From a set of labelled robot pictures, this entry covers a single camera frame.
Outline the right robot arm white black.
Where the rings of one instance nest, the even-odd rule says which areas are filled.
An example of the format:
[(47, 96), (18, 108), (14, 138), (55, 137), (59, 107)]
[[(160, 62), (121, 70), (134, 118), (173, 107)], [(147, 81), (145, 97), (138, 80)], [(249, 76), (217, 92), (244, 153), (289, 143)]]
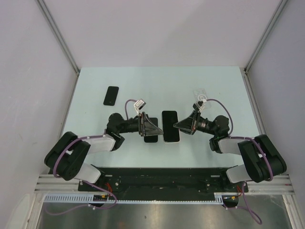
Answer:
[(227, 169), (226, 176), (220, 179), (220, 187), (224, 191), (232, 191), (242, 181), (272, 181), (275, 176), (287, 171), (286, 162), (267, 135), (254, 138), (229, 136), (229, 119), (223, 115), (210, 121), (201, 117), (200, 112), (193, 111), (173, 126), (189, 135), (197, 131), (211, 134), (213, 137), (209, 146), (212, 151), (242, 157), (243, 164)]

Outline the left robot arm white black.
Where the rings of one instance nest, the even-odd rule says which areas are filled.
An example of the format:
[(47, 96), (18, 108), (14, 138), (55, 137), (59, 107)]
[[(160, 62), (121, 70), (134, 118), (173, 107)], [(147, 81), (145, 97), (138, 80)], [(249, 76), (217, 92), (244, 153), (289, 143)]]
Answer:
[(88, 154), (112, 152), (119, 149), (125, 141), (121, 134), (139, 133), (142, 137), (162, 135), (163, 131), (146, 113), (135, 118), (123, 119), (119, 113), (110, 115), (102, 135), (79, 137), (69, 131), (63, 134), (44, 159), (44, 164), (53, 172), (55, 177), (66, 181), (73, 178), (88, 181), (89, 186), (99, 191), (105, 186), (102, 172), (93, 165), (86, 164)]

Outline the small black phone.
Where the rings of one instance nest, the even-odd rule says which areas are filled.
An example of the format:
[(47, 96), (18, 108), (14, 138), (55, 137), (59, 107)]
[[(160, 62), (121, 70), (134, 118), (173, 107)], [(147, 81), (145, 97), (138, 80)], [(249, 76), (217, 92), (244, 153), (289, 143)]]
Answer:
[(103, 101), (105, 106), (114, 106), (119, 92), (118, 86), (109, 86)]

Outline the clear magsafe phone case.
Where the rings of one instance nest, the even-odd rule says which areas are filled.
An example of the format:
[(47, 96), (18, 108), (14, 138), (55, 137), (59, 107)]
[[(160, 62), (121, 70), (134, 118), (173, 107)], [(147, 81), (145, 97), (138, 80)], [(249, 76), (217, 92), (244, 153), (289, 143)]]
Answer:
[(204, 110), (211, 108), (211, 104), (209, 103), (209, 101), (207, 101), (208, 96), (207, 96), (207, 93), (204, 88), (199, 88), (199, 89), (193, 90), (193, 95), (194, 95), (196, 102), (203, 101)]

